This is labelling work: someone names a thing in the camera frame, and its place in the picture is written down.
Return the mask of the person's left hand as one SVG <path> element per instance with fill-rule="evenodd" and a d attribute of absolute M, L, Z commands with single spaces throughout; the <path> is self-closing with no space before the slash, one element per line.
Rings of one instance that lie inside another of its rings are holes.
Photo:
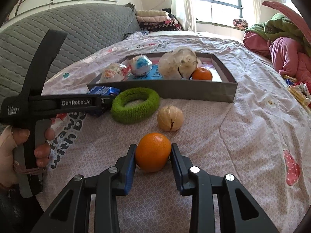
<path fill-rule="evenodd" d="M 14 171 L 13 149 L 25 143 L 30 136 L 28 129 L 19 129 L 8 126 L 1 133 L 1 193 L 8 191 L 17 184 L 17 176 Z M 40 168 L 47 166 L 50 156 L 50 144 L 45 142 L 34 150 L 36 164 Z"/>

